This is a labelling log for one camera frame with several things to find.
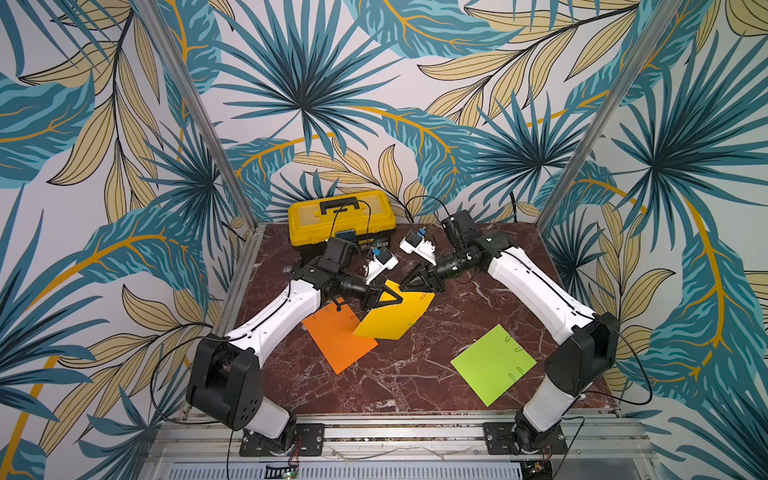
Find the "yellow paper sheet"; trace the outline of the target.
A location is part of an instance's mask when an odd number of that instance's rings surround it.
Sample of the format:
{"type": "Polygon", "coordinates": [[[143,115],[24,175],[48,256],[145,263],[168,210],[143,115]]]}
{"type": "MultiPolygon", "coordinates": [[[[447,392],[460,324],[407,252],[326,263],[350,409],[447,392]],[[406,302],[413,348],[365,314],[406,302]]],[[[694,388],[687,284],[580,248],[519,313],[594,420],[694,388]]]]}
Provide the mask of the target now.
{"type": "Polygon", "coordinates": [[[364,338],[399,340],[426,312],[435,298],[433,293],[401,292],[403,303],[396,306],[378,308],[365,316],[354,334],[364,338]]]}

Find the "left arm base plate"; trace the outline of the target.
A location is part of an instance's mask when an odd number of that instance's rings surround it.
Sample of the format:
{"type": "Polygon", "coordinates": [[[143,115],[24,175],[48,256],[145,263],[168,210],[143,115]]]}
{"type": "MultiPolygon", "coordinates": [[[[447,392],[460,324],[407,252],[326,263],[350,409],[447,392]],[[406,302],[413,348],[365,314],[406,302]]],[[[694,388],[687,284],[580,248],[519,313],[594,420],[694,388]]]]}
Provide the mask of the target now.
{"type": "Polygon", "coordinates": [[[319,457],[324,440],[324,424],[290,421],[284,432],[276,438],[245,429],[239,455],[260,458],[288,457],[295,454],[300,458],[319,457]]]}

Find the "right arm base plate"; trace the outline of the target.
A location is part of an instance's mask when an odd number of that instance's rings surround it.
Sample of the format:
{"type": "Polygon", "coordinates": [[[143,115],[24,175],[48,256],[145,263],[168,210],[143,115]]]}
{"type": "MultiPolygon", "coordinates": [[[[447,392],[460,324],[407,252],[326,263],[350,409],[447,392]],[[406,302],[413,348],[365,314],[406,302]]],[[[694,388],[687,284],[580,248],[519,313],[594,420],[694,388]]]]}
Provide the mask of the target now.
{"type": "Polygon", "coordinates": [[[567,450],[559,425],[539,432],[517,422],[488,422],[482,430],[489,455],[564,454],[567,450]]]}

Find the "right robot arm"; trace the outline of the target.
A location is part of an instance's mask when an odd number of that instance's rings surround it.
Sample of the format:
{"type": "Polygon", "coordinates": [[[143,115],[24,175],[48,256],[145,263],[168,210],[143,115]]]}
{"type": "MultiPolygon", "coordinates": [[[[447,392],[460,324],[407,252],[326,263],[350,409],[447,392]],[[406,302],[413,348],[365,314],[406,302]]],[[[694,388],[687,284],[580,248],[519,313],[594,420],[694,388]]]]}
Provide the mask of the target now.
{"type": "Polygon", "coordinates": [[[506,232],[482,230],[461,210],[441,226],[452,251],[439,257],[425,233],[409,233],[399,247],[423,262],[403,279],[403,292],[442,293],[449,278],[476,269],[511,291],[542,323],[557,343],[545,362],[545,376],[515,417],[510,445],[514,452],[544,449],[570,408],[614,366],[619,321],[582,304],[547,276],[506,232]]]}

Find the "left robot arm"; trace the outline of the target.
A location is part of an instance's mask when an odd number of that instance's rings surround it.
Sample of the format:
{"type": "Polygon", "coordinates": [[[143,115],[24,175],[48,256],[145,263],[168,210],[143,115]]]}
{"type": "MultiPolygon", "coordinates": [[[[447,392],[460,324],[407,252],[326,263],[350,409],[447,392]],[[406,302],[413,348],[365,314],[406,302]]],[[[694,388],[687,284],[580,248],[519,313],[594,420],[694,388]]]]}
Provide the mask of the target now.
{"type": "Polygon", "coordinates": [[[364,310],[399,305],[400,294],[376,278],[397,257],[374,247],[360,276],[347,271],[357,244],[339,237],[324,252],[293,268],[285,289],[264,309],[223,336],[209,334],[197,346],[186,401],[232,431],[266,443],[274,455],[293,453],[300,440],[296,417],[269,400],[261,369],[279,343],[326,302],[357,299],[364,310]]]}

